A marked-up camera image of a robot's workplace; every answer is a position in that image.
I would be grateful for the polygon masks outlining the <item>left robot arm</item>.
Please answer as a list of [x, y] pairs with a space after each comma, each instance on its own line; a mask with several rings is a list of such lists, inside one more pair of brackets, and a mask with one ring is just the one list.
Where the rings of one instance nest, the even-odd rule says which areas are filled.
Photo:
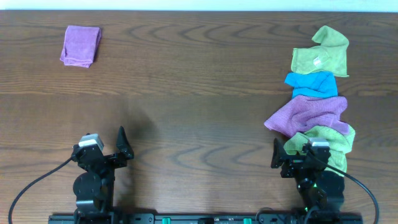
[[126, 167], [128, 160], [134, 158], [123, 126], [119, 127], [116, 140], [118, 152], [105, 156], [103, 148], [98, 134], [83, 136], [73, 147], [72, 161], [85, 171], [76, 178], [73, 192], [78, 211], [85, 215], [106, 213], [113, 209], [114, 171]]

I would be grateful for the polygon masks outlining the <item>crumpled purple cloth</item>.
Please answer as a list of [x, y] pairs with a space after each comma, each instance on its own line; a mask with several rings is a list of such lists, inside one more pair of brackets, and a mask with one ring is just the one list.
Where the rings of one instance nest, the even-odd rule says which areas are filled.
[[345, 97], [315, 98], [299, 95], [291, 99], [264, 122], [264, 126], [289, 138], [315, 126], [326, 126], [349, 134], [348, 124], [340, 120], [347, 109]]

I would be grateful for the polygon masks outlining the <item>blue cloth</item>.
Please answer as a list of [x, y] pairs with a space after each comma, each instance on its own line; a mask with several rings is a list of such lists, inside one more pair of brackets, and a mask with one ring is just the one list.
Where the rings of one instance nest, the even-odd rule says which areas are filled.
[[293, 88], [292, 98], [299, 95], [315, 98], [338, 96], [336, 80], [331, 72], [315, 72], [307, 75], [288, 73], [285, 84]]

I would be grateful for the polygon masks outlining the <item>light green cloth with tag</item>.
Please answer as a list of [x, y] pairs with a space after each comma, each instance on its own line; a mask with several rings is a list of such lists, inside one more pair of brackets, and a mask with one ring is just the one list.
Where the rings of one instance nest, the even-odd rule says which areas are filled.
[[293, 49], [291, 71], [303, 75], [331, 72], [336, 77], [349, 77], [346, 53], [349, 40], [342, 33], [322, 26], [312, 41], [318, 45]]

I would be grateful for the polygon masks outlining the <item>crumpled green cloth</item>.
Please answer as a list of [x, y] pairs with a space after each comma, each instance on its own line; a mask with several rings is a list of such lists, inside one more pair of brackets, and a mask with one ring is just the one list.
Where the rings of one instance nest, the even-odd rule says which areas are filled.
[[296, 133], [285, 144], [284, 149], [288, 155], [299, 153], [304, 155], [302, 147], [308, 143], [310, 138], [322, 138], [329, 142], [330, 154], [328, 165], [343, 172], [347, 171], [348, 165], [346, 154], [352, 151], [355, 130], [349, 125], [349, 133], [341, 134], [327, 126], [315, 126], [305, 133]]

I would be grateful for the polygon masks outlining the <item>folded purple cloth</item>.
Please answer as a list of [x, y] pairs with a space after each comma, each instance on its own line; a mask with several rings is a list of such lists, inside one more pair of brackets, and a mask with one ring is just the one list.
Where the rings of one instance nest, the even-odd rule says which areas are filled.
[[99, 27], [68, 26], [60, 60], [65, 66], [89, 68], [101, 39]]

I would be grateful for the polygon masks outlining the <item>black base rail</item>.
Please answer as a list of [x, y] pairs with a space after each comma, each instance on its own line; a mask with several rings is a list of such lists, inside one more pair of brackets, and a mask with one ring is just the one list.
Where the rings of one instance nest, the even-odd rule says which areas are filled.
[[48, 224], [74, 223], [113, 223], [113, 224], [294, 224], [294, 223], [343, 223], [358, 224], [363, 219], [359, 215], [344, 214], [338, 218], [320, 218], [312, 215], [308, 220], [305, 215], [289, 213], [260, 213], [258, 215], [154, 215], [135, 213], [124, 217], [111, 215], [108, 218], [85, 218], [76, 215], [51, 215]]

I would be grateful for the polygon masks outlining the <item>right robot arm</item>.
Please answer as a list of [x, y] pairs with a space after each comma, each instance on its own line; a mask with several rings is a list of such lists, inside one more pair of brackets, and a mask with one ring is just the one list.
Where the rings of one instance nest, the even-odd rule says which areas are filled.
[[306, 140], [293, 153], [274, 139], [271, 168], [281, 168], [282, 178], [295, 179], [307, 208], [337, 213], [344, 202], [345, 184], [344, 178], [326, 169], [330, 156], [329, 142], [322, 138]]

